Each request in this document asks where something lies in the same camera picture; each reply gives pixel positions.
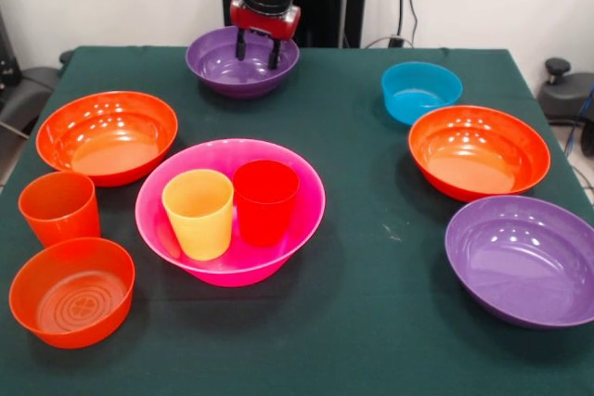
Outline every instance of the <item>table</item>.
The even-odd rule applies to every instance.
[[[594,326],[531,331],[498,321],[459,285],[444,231],[461,203],[434,190],[407,153],[407,128],[382,105],[397,62],[455,71],[460,103],[502,109],[551,149],[527,195],[594,221],[538,104],[503,50],[305,49],[274,94],[224,99],[187,70],[183,48],[83,47],[42,115],[87,94],[147,92],[178,113],[171,153],[224,137],[270,140],[305,156],[325,182],[316,235],[276,275],[212,287],[162,261],[136,231],[142,181],[97,192],[103,236],[136,263],[132,310],[103,342],[46,346],[12,318],[14,274],[40,245],[17,198],[49,172],[29,143],[0,196],[0,388],[3,394],[555,395],[594,392]]]

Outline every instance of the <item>plastic bowl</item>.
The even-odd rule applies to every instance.
[[[245,33],[245,58],[235,57],[238,29],[224,27],[196,39],[187,49],[187,66],[215,92],[237,99],[253,99],[276,89],[299,59],[293,41],[280,44],[278,67],[268,68],[272,40],[254,32]]]
[[[225,254],[207,262],[191,260],[181,250],[162,206],[165,185],[179,173],[192,169],[213,169],[232,178],[239,166],[253,160],[279,161],[299,175],[300,188],[287,233],[272,246],[253,246],[239,236],[234,216],[231,244]],[[224,139],[189,147],[155,169],[138,193],[136,225],[148,246],[166,261],[212,285],[242,287],[268,278],[302,247],[317,230],[325,206],[321,179],[296,153],[266,141]]]
[[[104,238],[74,238],[25,263],[10,287],[10,311],[45,343],[82,348],[122,324],[134,280],[134,263],[120,245]]]
[[[37,152],[54,169],[96,185],[126,185],[152,171],[177,134],[166,103],[138,92],[85,96],[55,111],[39,128]]]
[[[408,147],[427,180],[444,194],[472,201],[520,194],[547,175],[547,143],[502,111],[453,106],[432,111],[410,129]]]
[[[562,328],[594,320],[594,229],[528,197],[483,198],[445,232],[454,272],[489,312],[515,325]]]
[[[394,65],[381,77],[388,113],[411,125],[428,111],[451,106],[462,95],[462,82],[450,70],[426,62]]]

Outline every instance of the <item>cup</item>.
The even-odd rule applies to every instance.
[[[233,184],[222,173],[180,173],[162,193],[162,203],[181,249],[193,260],[212,260],[231,242]]]
[[[53,172],[20,193],[19,210],[45,248],[71,238],[100,237],[95,185],[76,172]]]
[[[236,170],[233,185],[241,238],[256,246],[278,243],[291,221],[299,175],[282,162],[256,160]]]

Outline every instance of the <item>bowl rim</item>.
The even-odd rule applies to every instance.
[[[289,45],[292,49],[295,50],[295,59],[292,61],[292,63],[285,70],[279,70],[277,73],[275,73],[273,76],[270,76],[269,78],[261,79],[261,80],[258,80],[258,81],[252,82],[252,83],[231,84],[231,83],[222,83],[220,81],[214,81],[211,78],[203,76],[201,73],[199,73],[198,70],[195,70],[194,67],[192,66],[192,64],[190,64],[190,62],[189,62],[189,53],[190,53],[191,49],[193,49],[194,46],[198,45],[200,40],[206,38],[207,36],[214,34],[216,32],[221,32],[223,30],[232,29],[232,28],[237,29],[237,27],[235,25],[229,25],[227,27],[210,30],[209,32],[206,32],[205,34],[194,39],[194,41],[192,41],[192,43],[190,45],[188,45],[186,48],[185,59],[186,59],[187,67],[190,69],[190,71],[192,73],[194,73],[196,76],[198,76],[201,80],[205,81],[206,83],[209,83],[211,85],[217,85],[220,87],[231,87],[231,86],[236,86],[236,85],[240,85],[243,87],[255,86],[255,85],[259,85],[261,83],[269,83],[269,82],[273,82],[274,80],[278,80],[282,76],[285,76],[286,74],[288,74],[295,67],[295,65],[297,65],[297,62],[299,61],[299,58],[301,56],[301,51],[299,50],[299,46],[295,43],[295,41],[293,41],[292,39],[289,39],[289,40],[283,41],[283,42],[287,43],[287,45]]]
[[[44,128],[47,126],[47,123],[49,122],[50,119],[52,119],[54,116],[58,115],[59,113],[63,112],[65,109],[68,109],[75,104],[78,104],[78,103],[81,103],[84,101],[88,101],[90,99],[100,97],[100,96],[116,96],[116,95],[131,95],[131,94],[143,96],[145,99],[148,99],[153,102],[161,103],[165,106],[165,108],[170,112],[170,114],[174,120],[174,128],[173,128],[171,138],[169,139],[167,144],[163,147],[163,149],[160,150],[159,153],[155,157],[153,157],[151,160],[143,162],[142,164],[138,164],[130,169],[126,169],[125,171],[117,171],[117,172],[111,172],[111,173],[103,173],[101,175],[87,175],[87,176],[90,177],[91,179],[99,179],[99,180],[102,180],[105,178],[111,178],[114,175],[121,175],[121,174],[126,174],[128,172],[135,171],[136,169],[142,168],[143,166],[150,164],[154,160],[158,160],[161,157],[163,157],[169,151],[171,146],[173,145],[174,140],[177,137],[177,131],[179,130],[179,122],[177,120],[177,115],[175,114],[175,110],[169,104],[167,104],[165,101],[163,101],[162,99],[160,99],[154,95],[148,94],[148,93],[137,92],[134,90],[109,90],[106,92],[97,92],[97,93],[93,93],[91,95],[78,97],[78,98],[64,104],[59,109],[56,109],[47,118],[45,118],[44,121],[39,126],[39,129],[37,130],[37,135],[35,136],[35,149],[37,150],[37,154],[39,155],[39,158],[41,158],[48,166],[56,169],[57,171],[77,172],[77,173],[85,175],[85,173],[76,171],[72,168],[68,169],[65,167],[58,166],[55,162],[49,160],[45,156],[44,152],[40,148],[40,139],[41,139],[41,134],[42,134]]]
[[[388,76],[390,74],[392,74],[393,71],[396,71],[398,69],[402,69],[404,67],[410,67],[410,66],[416,66],[416,67],[431,67],[433,69],[438,69],[440,71],[443,71],[445,73],[448,74],[448,76],[450,76],[450,78],[456,83],[458,91],[457,94],[455,95],[455,97],[453,99],[450,99],[447,102],[444,102],[443,104],[437,105],[437,106],[432,106],[431,109],[435,109],[435,108],[443,108],[443,107],[448,107],[451,106],[452,104],[454,104],[455,102],[457,102],[461,97],[462,94],[464,93],[464,84],[462,83],[462,80],[459,78],[459,76],[452,70],[447,69],[446,67],[442,66],[442,65],[438,65],[438,64],[434,64],[432,62],[423,62],[421,60],[410,60],[410,61],[406,61],[406,62],[400,62],[398,64],[393,65],[392,67],[386,69],[383,74],[381,75],[381,89],[384,92],[384,95],[389,94],[389,89],[386,86],[387,83],[387,79]]]
[[[454,274],[456,274],[456,277],[458,278],[458,280],[462,283],[462,285],[464,285],[464,287],[466,289],[468,289],[468,291],[474,296],[474,298],[476,298],[480,302],[484,303],[488,307],[493,308],[498,313],[505,314],[505,316],[507,316],[515,321],[518,321],[521,324],[524,324],[525,326],[542,326],[542,327],[546,327],[546,328],[566,328],[566,327],[571,327],[571,326],[580,326],[580,325],[584,325],[584,324],[593,322],[594,314],[592,314],[590,317],[580,319],[575,322],[566,322],[566,323],[541,322],[541,321],[526,319],[524,317],[521,317],[521,316],[512,314],[508,311],[505,311],[505,310],[501,309],[499,306],[497,306],[496,304],[491,303],[490,301],[487,301],[487,300],[483,299],[482,297],[480,297],[474,291],[474,289],[468,284],[468,281],[465,280],[464,277],[461,275],[460,271],[458,270],[458,268],[455,266],[455,263],[453,262],[452,256],[450,255],[450,248],[448,247],[448,239],[450,237],[452,237],[451,231],[453,231],[453,226],[454,226],[456,220],[458,218],[461,218],[460,217],[461,213],[463,213],[464,211],[467,211],[468,208],[472,208],[473,206],[479,206],[486,201],[500,201],[500,200],[503,201],[503,200],[510,200],[510,199],[519,201],[519,202],[524,201],[524,202],[530,202],[530,203],[534,203],[534,204],[540,204],[547,208],[554,209],[555,211],[558,211],[558,212],[570,217],[572,220],[578,221],[590,233],[594,232],[594,228],[588,222],[586,222],[584,219],[579,217],[578,215],[575,215],[574,213],[568,211],[567,209],[565,209],[557,204],[546,201],[544,199],[525,197],[522,195],[498,195],[498,196],[493,196],[493,197],[485,197],[485,198],[476,199],[475,201],[471,201],[470,203],[467,203],[464,206],[462,206],[460,209],[458,209],[456,211],[456,213],[454,214],[454,216],[450,219],[449,223],[447,224],[447,228],[445,229],[445,235],[444,235],[445,255],[447,256],[447,261],[449,262],[450,267],[454,271]]]
[[[447,181],[442,180],[441,178],[435,176],[434,173],[432,173],[426,166],[425,164],[416,156],[415,151],[412,149],[412,137],[413,134],[415,133],[415,130],[418,128],[418,125],[420,124],[421,121],[423,120],[427,120],[429,119],[433,114],[437,114],[437,113],[444,113],[450,109],[473,109],[473,110],[481,110],[481,111],[488,111],[489,113],[496,113],[497,115],[500,116],[504,116],[512,121],[514,121],[516,124],[524,127],[526,130],[528,130],[530,133],[532,133],[535,137],[536,140],[538,140],[539,144],[546,149],[546,154],[547,154],[547,159],[546,159],[546,163],[547,163],[547,167],[546,169],[543,170],[543,172],[534,180],[530,181],[529,183],[527,183],[526,185],[523,185],[522,187],[514,187],[512,190],[509,190],[507,192],[504,193],[493,193],[493,192],[488,192],[488,191],[483,191],[483,190],[473,190],[473,189],[469,189],[466,187],[459,187],[457,185],[452,185]],[[540,183],[549,173],[550,170],[550,164],[551,164],[551,156],[550,156],[550,148],[549,145],[547,144],[547,142],[545,141],[545,139],[540,135],[539,132],[537,132],[530,124],[528,124],[525,121],[522,121],[520,118],[516,118],[515,116],[506,113],[505,111],[501,111],[499,109],[492,109],[490,107],[485,107],[485,106],[474,106],[474,105],[466,105],[466,104],[458,104],[455,106],[448,106],[448,107],[441,107],[439,109],[435,109],[435,110],[431,110],[428,111],[427,113],[425,113],[423,116],[421,116],[420,118],[418,118],[410,127],[410,130],[408,132],[408,152],[410,152],[413,160],[417,163],[417,165],[420,167],[420,169],[423,172],[426,172],[427,174],[429,174],[431,177],[436,178],[437,180],[439,180],[440,182],[448,185],[449,187],[454,187],[457,190],[463,191],[463,192],[470,192],[473,194],[481,194],[481,195],[487,195],[489,197],[496,197],[496,196],[504,196],[504,195],[514,195],[514,194],[520,194],[532,187],[534,187],[535,185],[537,185],[538,183]]]
[[[129,287],[127,287],[126,292],[122,297],[122,300],[116,306],[111,308],[111,311],[109,311],[103,317],[98,318],[92,324],[85,325],[80,328],[73,329],[71,331],[54,333],[51,331],[44,331],[43,329],[38,329],[38,328],[29,326],[29,325],[23,323],[22,320],[20,319],[20,317],[17,316],[17,312],[14,309],[14,303],[13,303],[14,286],[15,286],[15,283],[17,282],[17,280],[19,279],[21,273],[23,272],[23,270],[25,268],[27,268],[31,264],[31,262],[33,262],[34,259],[48,255],[47,253],[50,250],[60,249],[62,246],[69,245],[70,243],[73,243],[73,242],[85,242],[88,240],[95,240],[95,241],[101,240],[101,243],[103,243],[105,245],[110,245],[112,248],[116,249],[116,251],[119,251],[121,254],[123,254],[123,257],[130,263],[130,267],[132,268],[131,284]],[[14,276],[14,278],[12,279],[12,282],[10,284],[10,290],[8,291],[8,306],[10,307],[10,311],[12,312],[12,315],[17,320],[17,322],[19,322],[19,324],[21,326],[23,326],[27,330],[31,331],[33,334],[38,335],[40,337],[51,336],[51,337],[56,337],[56,338],[63,338],[63,337],[71,336],[74,334],[82,333],[88,329],[92,329],[95,326],[101,325],[107,319],[110,319],[115,313],[117,313],[126,304],[127,301],[130,300],[130,298],[132,297],[133,290],[134,290],[135,282],[136,282],[136,266],[134,264],[134,260],[132,260],[132,256],[122,245],[116,243],[115,241],[112,241],[112,240],[109,240],[107,238],[103,238],[100,236],[81,236],[78,238],[69,238],[68,240],[60,241],[59,243],[56,243],[55,245],[52,245],[48,248],[44,248],[44,249],[40,250],[19,268],[19,271],[16,273],[16,275]]]
[[[228,144],[229,142],[251,142],[251,143],[256,143],[256,144],[264,144],[266,146],[274,146],[278,149],[280,149],[281,151],[284,152],[290,152],[292,156],[296,157],[297,159],[301,160],[302,162],[305,163],[305,165],[309,166],[309,168],[311,169],[312,173],[314,174],[314,180],[316,182],[316,186],[319,188],[320,192],[321,192],[321,206],[320,206],[320,212],[319,215],[316,218],[316,222],[313,225],[312,230],[310,231],[310,233],[305,236],[303,238],[303,241],[301,243],[297,243],[295,245],[294,248],[288,250],[287,252],[285,252],[283,255],[281,255],[280,257],[271,260],[269,262],[263,263],[263,264],[258,264],[255,266],[251,266],[249,268],[243,268],[243,269],[237,269],[234,271],[216,271],[216,270],[210,270],[210,269],[202,269],[199,268],[198,266],[192,265],[192,264],[187,264],[184,262],[181,262],[177,259],[174,259],[171,256],[165,255],[164,253],[162,253],[160,250],[154,249],[152,244],[149,243],[148,241],[148,237],[146,234],[146,231],[144,230],[143,227],[141,227],[140,224],[138,224],[140,218],[139,218],[139,214],[140,214],[140,199],[141,197],[144,197],[146,194],[148,194],[148,187],[147,187],[147,183],[149,182],[149,179],[152,177],[152,175],[156,175],[158,173],[158,171],[160,169],[164,169],[164,165],[166,165],[167,162],[170,162],[170,160],[175,160],[176,158],[182,158],[186,152],[189,153],[190,150],[196,150],[196,147],[200,147],[200,146],[206,146],[208,144]],[[135,220],[136,220],[136,228],[138,229],[138,232],[140,233],[140,236],[142,236],[142,239],[144,240],[145,244],[148,246],[148,248],[150,250],[152,250],[155,254],[159,255],[162,259],[166,260],[167,262],[174,264],[176,266],[178,266],[179,268],[185,270],[185,271],[192,271],[194,273],[199,273],[199,274],[206,274],[206,275],[230,275],[230,274],[245,274],[245,273],[249,273],[249,272],[253,272],[253,271],[258,271],[261,269],[264,269],[268,266],[272,266],[274,264],[277,264],[279,262],[283,262],[285,260],[287,260],[288,258],[290,258],[297,250],[299,250],[300,248],[302,248],[305,243],[307,243],[309,241],[309,239],[316,233],[319,225],[322,222],[322,219],[324,218],[324,213],[326,211],[326,190],[324,188],[324,184],[322,182],[321,177],[319,176],[319,174],[317,173],[316,169],[314,169],[314,166],[312,166],[309,161],[307,161],[304,157],[302,157],[301,155],[299,155],[296,152],[293,152],[292,150],[290,150],[289,148],[286,148],[284,146],[280,146],[278,144],[275,143],[271,143],[269,141],[264,141],[264,140],[260,140],[260,139],[251,139],[251,138],[222,138],[222,139],[215,139],[212,141],[204,141],[202,143],[196,144],[194,146],[191,147],[187,147],[184,150],[181,150],[180,152],[177,152],[175,155],[173,155],[172,157],[170,157],[167,161],[163,162],[162,164],[160,164],[153,172],[150,173],[150,175],[147,177],[147,179],[144,181],[144,183],[142,184],[142,186],[140,187],[140,190],[138,191],[138,195],[136,197],[136,204],[135,204]]]

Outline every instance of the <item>blue bowl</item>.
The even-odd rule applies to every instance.
[[[458,76],[426,62],[394,65],[383,73],[381,88],[388,113],[408,125],[429,111],[451,106],[462,95]]]

